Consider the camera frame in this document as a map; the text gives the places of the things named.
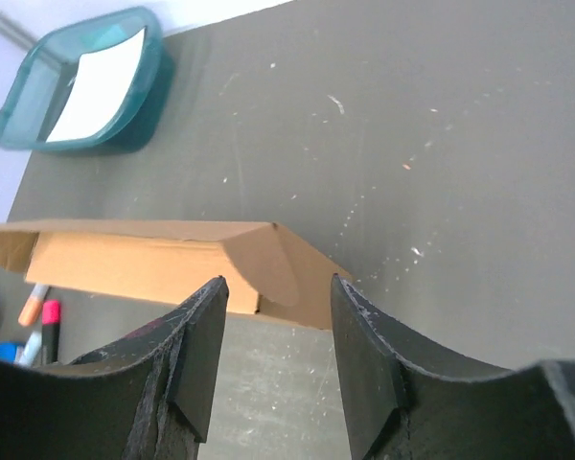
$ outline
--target scratch on table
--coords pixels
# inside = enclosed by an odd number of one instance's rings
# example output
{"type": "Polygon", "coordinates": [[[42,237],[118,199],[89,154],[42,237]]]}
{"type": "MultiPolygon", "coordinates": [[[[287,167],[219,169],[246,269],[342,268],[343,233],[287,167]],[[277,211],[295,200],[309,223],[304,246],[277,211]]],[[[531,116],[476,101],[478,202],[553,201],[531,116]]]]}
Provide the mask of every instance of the scratch on table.
{"type": "Polygon", "coordinates": [[[241,151],[239,149],[239,139],[237,137],[237,128],[234,123],[232,124],[232,150],[234,151],[235,162],[237,163],[237,176],[239,178],[239,197],[241,200],[241,214],[243,214],[244,207],[246,206],[245,184],[242,177],[242,162],[241,162],[241,151]]]}
{"type": "MultiPolygon", "coordinates": [[[[317,393],[315,394],[315,398],[313,399],[313,402],[316,402],[317,399],[319,398],[319,395],[321,395],[322,388],[324,387],[324,384],[326,384],[326,381],[328,380],[328,375],[330,374],[330,368],[332,367],[332,364],[333,364],[333,354],[332,354],[332,352],[330,352],[328,354],[328,362],[326,364],[326,371],[324,371],[324,377],[322,377],[322,381],[319,384],[319,388],[317,388],[317,393]]],[[[310,414],[313,413],[315,406],[316,406],[316,404],[314,404],[313,407],[311,408],[310,414]]]]}
{"type": "Polygon", "coordinates": [[[338,111],[341,112],[341,115],[345,115],[345,107],[343,107],[343,104],[341,103],[341,101],[339,99],[337,99],[335,96],[333,96],[332,94],[327,95],[328,99],[330,99],[333,103],[336,104],[336,106],[338,107],[338,111]]]}
{"type": "Polygon", "coordinates": [[[230,78],[228,79],[228,81],[226,82],[226,84],[223,85],[223,88],[221,88],[221,91],[219,92],[220,96],[223,96],[224,93],[226,92],[226,89],[228,89],[228,86],[230,86],[230,83],[232,82],[233,79],[235,79],[236,77],[238,77],[240,74],[239,72],[235,72],[234,74],[232,74],[230,76],[230,78]]]}

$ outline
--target dark gray tabletop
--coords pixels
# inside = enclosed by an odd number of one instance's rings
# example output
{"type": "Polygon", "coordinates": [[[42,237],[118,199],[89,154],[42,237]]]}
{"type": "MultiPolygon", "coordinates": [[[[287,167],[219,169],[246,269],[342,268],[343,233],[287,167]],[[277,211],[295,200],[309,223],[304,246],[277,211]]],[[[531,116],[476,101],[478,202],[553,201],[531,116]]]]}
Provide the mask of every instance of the dark gray tabletop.
{"type": "MultiPolygon", "coordinates": [[[[151,143],[34,153],[11,219],[277,220],[451,348],[575,357],[575,4],[303,0],[167,44],[151,143]]],[[[163,309],[63,295],[63,360],[163,309]]],[[[337,390],[330,333],[231,318],[201,457],[347,458],[337,390]]]]}

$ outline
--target black curved object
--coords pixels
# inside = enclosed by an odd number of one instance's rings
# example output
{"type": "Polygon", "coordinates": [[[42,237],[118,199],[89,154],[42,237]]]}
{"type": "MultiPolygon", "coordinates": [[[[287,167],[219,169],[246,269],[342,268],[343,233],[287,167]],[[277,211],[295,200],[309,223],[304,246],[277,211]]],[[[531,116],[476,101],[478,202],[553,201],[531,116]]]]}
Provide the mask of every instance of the black curved object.
{"type": "Polygon", "coordinates": [[[447,349],[332,285],[354,459],[575,459],[575,361],[509,371],[447,349]]]}
{"type": "Polygon", "coordinates": [[[228,287],[69,365],[0,361],[0,459],[193,459],[206,440],[228,287]]]}

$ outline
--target brown cardboard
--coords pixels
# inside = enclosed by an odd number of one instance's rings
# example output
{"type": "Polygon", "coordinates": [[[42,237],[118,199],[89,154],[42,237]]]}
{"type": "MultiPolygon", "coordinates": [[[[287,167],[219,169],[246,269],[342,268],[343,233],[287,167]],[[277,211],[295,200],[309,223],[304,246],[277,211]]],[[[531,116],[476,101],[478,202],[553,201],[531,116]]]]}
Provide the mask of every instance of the brown cardboard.
{"type": "Polygon", "coordinates": [[[0,225],[0,265],[26,280],[178,305],[210,278],[228,311],[330,329],[330,282],[349,277],[276,223],[37,220],[0,225]]]}

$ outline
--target marker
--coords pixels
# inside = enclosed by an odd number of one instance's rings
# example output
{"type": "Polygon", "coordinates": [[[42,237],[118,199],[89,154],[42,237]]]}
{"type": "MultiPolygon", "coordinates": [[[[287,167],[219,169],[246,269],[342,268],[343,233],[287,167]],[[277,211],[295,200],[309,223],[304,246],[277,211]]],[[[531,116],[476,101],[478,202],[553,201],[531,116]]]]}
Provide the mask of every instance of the marker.
{"type": "Polygon", "coordinates": [[[31,333],[23,349],[23,353],[17,359],[16,363],[26,367],[32,366],[32,363],[35,362],[36,355],[38,355],[40,351],[41,341],[42,338],[39,331],[31,333]]]}
{"type": "Polygon", "coordinates": [[[61,305],[58,300],[48,300],[42,306],[42,364],[58,361],[59,321],[61,305]]]}
{"type": "Polygon", "coordinates": [[[23,344],[18,342],[0,342],[0,359],[16,362],[23,352],[23,344]]]}
{"type": "Polygon", "coordinates": [[[42,310],[42,303],[45,300],[49,287],[46,285],[36,285],[30,293],[30,297],[19,313],[19,324],[25,327],[32,326],[42,310]]]}

